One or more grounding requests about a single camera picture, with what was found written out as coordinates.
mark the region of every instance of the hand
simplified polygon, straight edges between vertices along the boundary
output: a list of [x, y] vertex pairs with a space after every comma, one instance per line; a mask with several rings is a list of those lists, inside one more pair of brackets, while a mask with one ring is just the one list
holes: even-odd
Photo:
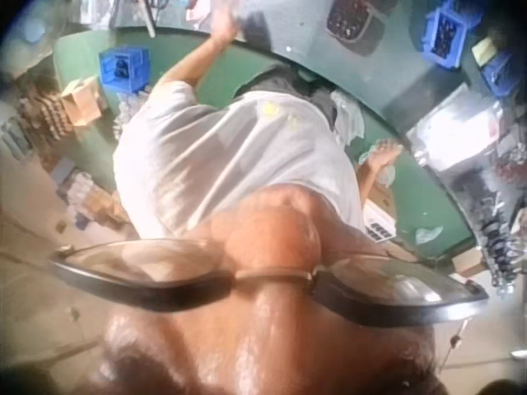
[[232, 10], [223, 1], [212, 15], [211, 37], [222, 45], [232, 42], [238, 35], [238, 24]]
[[372, 170], [380, 171], [385, 166], [392, 165], [402, 151], [403, 146], [397, 144], [395, 140], [389, 138], [379, 140], [375, 150], [368, 156], [368, 165]]

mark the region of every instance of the eyeglasses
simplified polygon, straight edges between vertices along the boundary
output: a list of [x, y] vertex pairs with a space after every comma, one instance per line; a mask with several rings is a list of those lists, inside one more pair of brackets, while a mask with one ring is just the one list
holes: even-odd
[[418, 263], [353, 255], [313, 272], [265, 268], [235, 271], [208, 241], [145, 239], [64, 249], [51, 257], [54, 273], [80, 290], [158, 312], [193, 309], [226, 298], [254, 281], [298, 282], [311, 298], [368, 327], [431, 325], [478, 314], [488, 295]]

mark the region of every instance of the blue crate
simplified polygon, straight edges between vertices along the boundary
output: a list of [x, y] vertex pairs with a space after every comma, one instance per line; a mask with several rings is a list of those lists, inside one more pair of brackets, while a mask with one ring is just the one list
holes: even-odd
[[[455, 36], [450, 46], [450, 52], [446, 58], [432, 52], [436, 43], [439, 24], [442, 19], [452, 21], [457, 26]], [[422, 56], [445, 68], [459, 67], [464, 41], [467, 37], [467, 30], [466, 24], [458, 16], [442, 7], [437, 8], [434, 12], [427, 15], [425, 34], [422, 37]]]
[[520, 84], [523, 56], [501, 51], [482, 69], [483, 79], [496, 97], [506, 97]]
[[133, 93], [150, 81], [150, 56], [144, 47], [119, 47], [99, 53], [100, 80], [112, 91]]
[[487, 0], [446, 0], [443, 8], [458, 16], [470, 30], [480, 24]]

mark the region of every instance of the white t-shirt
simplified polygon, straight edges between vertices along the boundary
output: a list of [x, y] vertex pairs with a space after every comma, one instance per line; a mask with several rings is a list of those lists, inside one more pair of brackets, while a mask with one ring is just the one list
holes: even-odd
[[117, 189], [143, 238], [182, 235], [259, 188], [300, 184], [364, 231], [355, 171], [322, 113], [292, 95], [255, 91], [225, 109], [188, 84], [163, 86], [124, 127]]

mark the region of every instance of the person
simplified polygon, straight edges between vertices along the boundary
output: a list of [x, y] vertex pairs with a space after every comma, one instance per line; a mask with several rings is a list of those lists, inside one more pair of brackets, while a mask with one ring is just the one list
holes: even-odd
[[[363, 233], [361, 203], [400, 147], [388, 144], [356, 176], [331, 111], [283, 75], [256, 78], [226, 109], [200, 105], [195, 86], [236, 34], [218, 10], [210, 38], [124, 129], [115, 178], [138, 233], [208, 240], [246, 271], [385, 254]], [[444, 393], [434, 354], [429, 327], [363, 327], [296, 284], [263, 281], [177, 314], [117, 308], [100, 367], [75, 393]]]

